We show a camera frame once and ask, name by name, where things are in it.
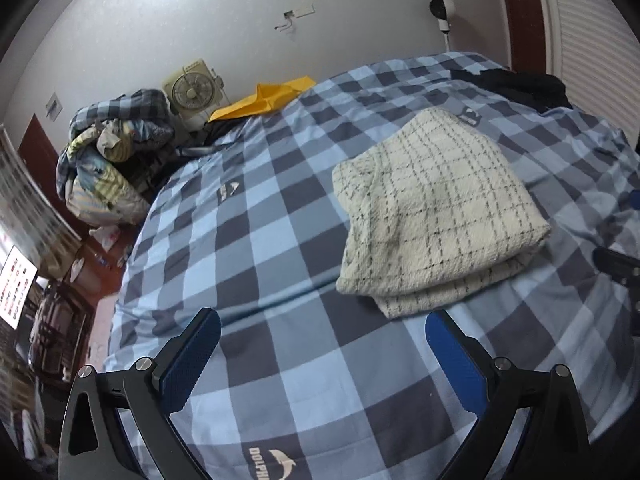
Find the cream plaid shirt jacket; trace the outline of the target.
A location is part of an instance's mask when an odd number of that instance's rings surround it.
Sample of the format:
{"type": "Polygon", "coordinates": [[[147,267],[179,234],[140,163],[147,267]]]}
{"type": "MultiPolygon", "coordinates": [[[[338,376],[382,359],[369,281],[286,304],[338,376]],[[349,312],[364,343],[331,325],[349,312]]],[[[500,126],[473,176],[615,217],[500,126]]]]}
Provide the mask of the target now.
{"type": "Polygon", "coordinates": [[[551,232],[498,145],[440,107],[340,162],[332,183],[349,220],[336,289],[386,318],[512,278],[551,232]]]}

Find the black clothes pile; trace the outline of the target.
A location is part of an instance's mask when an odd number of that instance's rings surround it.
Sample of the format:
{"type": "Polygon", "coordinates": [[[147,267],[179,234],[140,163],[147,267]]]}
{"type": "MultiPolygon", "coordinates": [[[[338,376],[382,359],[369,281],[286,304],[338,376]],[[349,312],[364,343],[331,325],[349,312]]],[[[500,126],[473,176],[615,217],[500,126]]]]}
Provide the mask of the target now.
{"type": "Polygon", "coordinates": [[[509,101],[520,103],[542,114],[555,108],[573,108],[566,95],[565,84],[558,77],[549,74],[512,72],[512,70],[482,70],[472,74],[467,70],[450,70],[450,76],[475,84],[489,92],[503,96],[509,101]]]}

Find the dark wooden tv stand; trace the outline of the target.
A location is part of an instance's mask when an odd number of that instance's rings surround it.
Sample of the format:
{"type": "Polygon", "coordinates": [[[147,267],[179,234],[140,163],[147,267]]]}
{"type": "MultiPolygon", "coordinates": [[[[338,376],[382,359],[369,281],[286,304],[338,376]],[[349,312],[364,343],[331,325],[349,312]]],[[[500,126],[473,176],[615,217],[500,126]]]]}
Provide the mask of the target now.
{"type": "Polygon", "coordinates": [[[49,284],[29,334],[29,369],[42,380],[71,382],[84,362],[94,312],[70,284],[49,284]]]}

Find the blue checkered bed sheet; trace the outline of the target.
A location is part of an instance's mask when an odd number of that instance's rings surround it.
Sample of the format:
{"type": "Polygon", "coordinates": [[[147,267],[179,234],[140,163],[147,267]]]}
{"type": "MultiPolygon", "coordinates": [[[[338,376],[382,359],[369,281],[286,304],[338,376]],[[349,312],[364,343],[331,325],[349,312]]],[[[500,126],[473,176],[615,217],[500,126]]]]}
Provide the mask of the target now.
{"type": "Polygon", "coordinates": [[[472,53],[355,68],[250,118],[160,191],[127,263],[105,366],[152,356],[201,308],[219,312],[220,344],[171,419],[211,477],[281,478],[283,453],[296,479],[434,479],[471,429],[424,318],[390,321],[335,288],[348,219],[333,167],[430,106],[474,120],[552,226],[523,273],[451,317],[518,367],[567,365],[592,438],[637,399],[628,292],[591,255],[638,255],[638,156],[576,107],[538,113],[450,76],[488,68],[472,53]]]}

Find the white radiator cover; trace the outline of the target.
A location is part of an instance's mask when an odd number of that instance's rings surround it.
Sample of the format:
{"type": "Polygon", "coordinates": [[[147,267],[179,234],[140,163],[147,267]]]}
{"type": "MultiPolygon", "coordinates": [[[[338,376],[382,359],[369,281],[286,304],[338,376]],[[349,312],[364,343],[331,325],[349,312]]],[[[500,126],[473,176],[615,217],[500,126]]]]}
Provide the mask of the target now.
{"type": "Polygon", "coordinates": [[[612,0],[540,0],[547,70],[572,105],[639,139],[639,41],[612,0]]]}

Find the pile of bedding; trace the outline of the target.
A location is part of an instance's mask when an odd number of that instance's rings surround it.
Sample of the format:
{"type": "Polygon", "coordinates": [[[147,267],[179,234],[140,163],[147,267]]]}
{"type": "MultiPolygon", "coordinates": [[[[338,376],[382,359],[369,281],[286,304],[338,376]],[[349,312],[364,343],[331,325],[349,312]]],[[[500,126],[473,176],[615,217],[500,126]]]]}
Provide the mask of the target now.
{"type": "Polygon", "coordinates": [[[143,196],[155,155],[175,139],[166,96],[141,89],[81,107],[55,169],[56,194],[88,226],[136,226],[150,204],[143,196]]]}

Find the beige box fan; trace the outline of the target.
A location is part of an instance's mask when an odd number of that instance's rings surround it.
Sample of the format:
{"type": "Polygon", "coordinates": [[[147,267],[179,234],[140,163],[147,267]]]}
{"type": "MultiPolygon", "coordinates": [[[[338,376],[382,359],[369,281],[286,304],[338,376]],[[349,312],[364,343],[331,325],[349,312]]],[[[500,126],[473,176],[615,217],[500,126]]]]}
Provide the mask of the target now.
{"type": "Polygon", "coordinates": [[[200,128],[214,110],[229,102],[221,76],[202,58],[171,74],[163,81],[162,89],[171,113],[188,128],[200,128]]]}

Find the yellow cloth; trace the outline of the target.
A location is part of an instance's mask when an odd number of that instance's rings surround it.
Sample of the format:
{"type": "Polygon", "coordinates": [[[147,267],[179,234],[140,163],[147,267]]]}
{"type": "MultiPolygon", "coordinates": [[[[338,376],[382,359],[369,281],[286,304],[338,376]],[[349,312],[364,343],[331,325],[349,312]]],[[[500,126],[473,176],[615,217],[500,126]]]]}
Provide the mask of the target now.
{"type": "Polygon", "coordinates": [[[316,82],[309,76],[303,76],[282,84],[256,84],[256,90],[250,96],[233,104],[215,110],[209,121],[244,118],[276,112],[289,102],[311,89],[316,82]]]}

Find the wall light switch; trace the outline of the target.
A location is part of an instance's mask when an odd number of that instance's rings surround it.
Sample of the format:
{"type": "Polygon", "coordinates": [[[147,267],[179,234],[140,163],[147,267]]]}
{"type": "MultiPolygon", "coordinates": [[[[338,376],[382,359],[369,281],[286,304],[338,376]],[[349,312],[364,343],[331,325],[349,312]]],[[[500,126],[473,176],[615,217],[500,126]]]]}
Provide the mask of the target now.
{"type": "Polygon", "coordinates": [[[55,122],[58,115],[62,112],[62,103],[58,98],[58,95],[53,92],[49,101],[46,104],[46,117],[50,122],[55,122]]]}

